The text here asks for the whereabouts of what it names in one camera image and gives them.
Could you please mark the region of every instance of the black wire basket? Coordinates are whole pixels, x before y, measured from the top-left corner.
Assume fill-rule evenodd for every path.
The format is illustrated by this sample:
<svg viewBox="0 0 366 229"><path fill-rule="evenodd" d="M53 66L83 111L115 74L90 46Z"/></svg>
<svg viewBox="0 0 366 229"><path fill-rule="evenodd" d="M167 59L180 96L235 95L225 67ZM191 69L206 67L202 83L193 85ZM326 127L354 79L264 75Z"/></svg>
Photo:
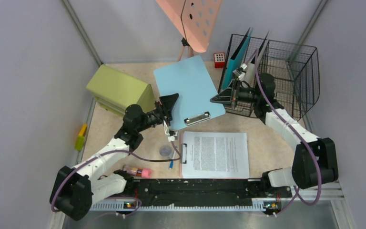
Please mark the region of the black wire basket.
<svg viewBox="0 0 366 229"><path fill-rule="evenodd" d="M231 35L218 92L222 91L228 60L243 37L239 34ZM262 43L263 39L251 37L242 61L250 58L256 49L261 48ZM301 119L318 101L319 61L316 47L269 40L257 69L259 74L269 73L274 76L275 98L293 119ZM251 86L255 85L254 77ZM235 109L225 109L228 113L255 117L251 103L238 102Z"/></svg>

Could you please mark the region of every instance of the white paper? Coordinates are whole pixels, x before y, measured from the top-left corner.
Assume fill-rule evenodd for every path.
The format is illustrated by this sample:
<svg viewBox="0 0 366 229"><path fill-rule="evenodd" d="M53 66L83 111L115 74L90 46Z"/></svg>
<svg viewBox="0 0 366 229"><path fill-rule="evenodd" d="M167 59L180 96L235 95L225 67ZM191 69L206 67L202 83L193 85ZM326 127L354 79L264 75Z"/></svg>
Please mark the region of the white paper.
<svg viewBox="0 0 366 229"><path fill-rule="evenodd" d="M246 133L184 132L183 178L249 178Z"/></svg>

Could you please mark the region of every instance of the olive green box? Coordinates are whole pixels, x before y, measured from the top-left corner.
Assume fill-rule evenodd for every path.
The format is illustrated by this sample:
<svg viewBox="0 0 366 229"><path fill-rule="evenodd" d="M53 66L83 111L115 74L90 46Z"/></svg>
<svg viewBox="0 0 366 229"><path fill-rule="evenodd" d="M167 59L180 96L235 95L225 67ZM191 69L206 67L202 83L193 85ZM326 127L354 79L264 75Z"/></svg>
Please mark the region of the olive green box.
<svg viewBox="0 0 366 229"><path fill-rule="evenodd" d="M140 105L145 113L155 108L150 84L106 65L99 67L86 89L101 107L119 116L124 116L131 104Z"/></svg>

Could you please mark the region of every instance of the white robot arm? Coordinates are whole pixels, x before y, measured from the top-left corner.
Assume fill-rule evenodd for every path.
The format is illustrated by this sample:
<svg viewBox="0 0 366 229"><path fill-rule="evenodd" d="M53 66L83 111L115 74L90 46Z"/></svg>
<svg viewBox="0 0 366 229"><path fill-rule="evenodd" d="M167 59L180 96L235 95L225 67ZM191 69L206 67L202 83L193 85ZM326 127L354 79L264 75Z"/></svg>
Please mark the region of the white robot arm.
<svg viewBox="0 0 366 229"><path fill-rule="evenodd" d="M103 149L73 168L64 166L59 170L51 192L51 209L80 220L92 204L123 192L126 185L123 176L111 174L99 179L100 176L139 146L143 140L141 131L159 124L170 124L172 108L178 97L179 94L160 97L155 109L148 113L136 104L127 107L122 127Z"/></svg>
<svg viewBox="0 0 366 229"><path fill-rule="evenodd" d="M336 181L338 170L334 142L330 138L319 138L295 121L275 99L274 77L267 73L260 74L263 92L274 109L285 120L284 122L273 112L258 85L254 88L242 87L241 76L246 69L246 65L242 64L233 71L233 80L230 87L211 98L211 102L224 104L231 108L235 108L238 102L252 103L256 117L277 131L293 149L295 155L292 167L263 173L261 181L265 189L294 185L300 188L308 188L317 185L318 176L312 158L305 145L301 143L301 139L289 127L290 125L301 135L316 156L321 171L322 184Z"/></svg>

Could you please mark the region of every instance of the tube with pink cap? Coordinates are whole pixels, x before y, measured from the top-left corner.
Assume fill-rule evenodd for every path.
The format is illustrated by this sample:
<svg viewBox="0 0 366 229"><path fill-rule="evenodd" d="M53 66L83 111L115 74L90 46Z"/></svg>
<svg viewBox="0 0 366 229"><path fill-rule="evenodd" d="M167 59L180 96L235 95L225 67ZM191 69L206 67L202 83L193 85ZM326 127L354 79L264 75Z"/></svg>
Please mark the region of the tube with pink cap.
<svg viewBox="0 0 366 229"><path fill-rule="evenodd" d="M130 175L142 178L151 178L152 169L149 168L136 168L129 165L124 165L122 167L123 171L127 172Z"/></svg>

